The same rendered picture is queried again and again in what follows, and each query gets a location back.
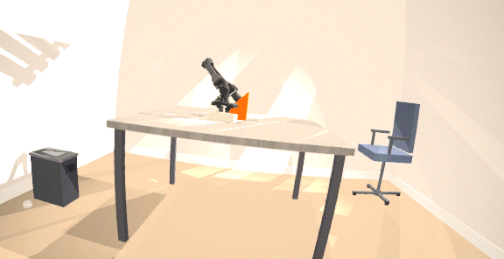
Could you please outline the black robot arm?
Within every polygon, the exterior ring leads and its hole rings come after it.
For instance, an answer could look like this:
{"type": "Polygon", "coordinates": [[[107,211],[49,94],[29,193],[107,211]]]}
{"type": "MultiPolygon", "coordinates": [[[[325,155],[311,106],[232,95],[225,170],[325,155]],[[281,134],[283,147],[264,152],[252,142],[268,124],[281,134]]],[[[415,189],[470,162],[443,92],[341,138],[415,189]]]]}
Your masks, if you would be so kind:
{"type": "MultiPolygon", "coordinates": [[[[239,101],[242,96],[237,92],[238,87],[231,82],[226,82],[224,77],[220,74],[220,72],[214,67],[214,63],[212,58],[206,58],[201,62],[201,66],[206,69],[212,77],[213,85],[216,89],[219,89],[219,93],[221,95],[230,94],[230,96],[234,99],[235,102],[239,101]]],[[[225,102],[224,97],[217,96],[213,101],[213,105],[220,106],[225,102]]]]}

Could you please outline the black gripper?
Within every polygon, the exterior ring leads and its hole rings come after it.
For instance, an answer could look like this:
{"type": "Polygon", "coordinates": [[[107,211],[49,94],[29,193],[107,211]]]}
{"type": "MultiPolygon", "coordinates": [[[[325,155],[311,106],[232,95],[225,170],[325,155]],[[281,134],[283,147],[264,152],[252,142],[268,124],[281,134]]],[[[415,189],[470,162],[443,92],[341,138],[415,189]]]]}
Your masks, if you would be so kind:
{"type": "MultiPolygon", "coordinates": [[[[224,94],[224,95],[219,95],[219,97],[224,97],[224,100],[225,102],[223,104],[221,104],[220,106],[215,106],[220,112],[223,112],[223,108],[224,106],[226,106],[224,109],[225,109],[225,112],[228,113],[230,111],[230,109],[234,109],[234,108],[238,108],[238,104],[237,103],[229,103],[228,101],[228,97],[230,97],[229,94],[224,94]]],[[[211,102],[211,105],[214,105],[214,101],[211,102]]]]}

